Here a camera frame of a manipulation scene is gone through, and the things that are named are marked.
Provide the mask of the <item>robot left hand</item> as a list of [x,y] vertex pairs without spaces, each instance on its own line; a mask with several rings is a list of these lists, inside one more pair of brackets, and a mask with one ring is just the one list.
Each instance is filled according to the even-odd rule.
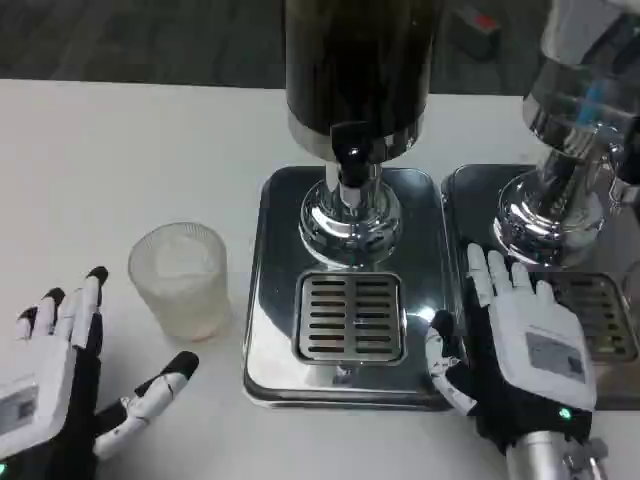
[[17,318],[1,349],[2,478],[95,478],[99,462],[131,443],[196,372],[198,356],[181,351],[132,396],[97,410],[108,276],[97,266],[75,292],[53,288]]

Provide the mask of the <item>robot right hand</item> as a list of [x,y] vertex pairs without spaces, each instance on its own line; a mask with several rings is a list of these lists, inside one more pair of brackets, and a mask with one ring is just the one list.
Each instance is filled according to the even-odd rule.
[[425,337],[434,387],[501,453],[536,432],[585,442],[597,388],[577,315],[522,263],[476,243],[466,258],[466,335],[440,310]]

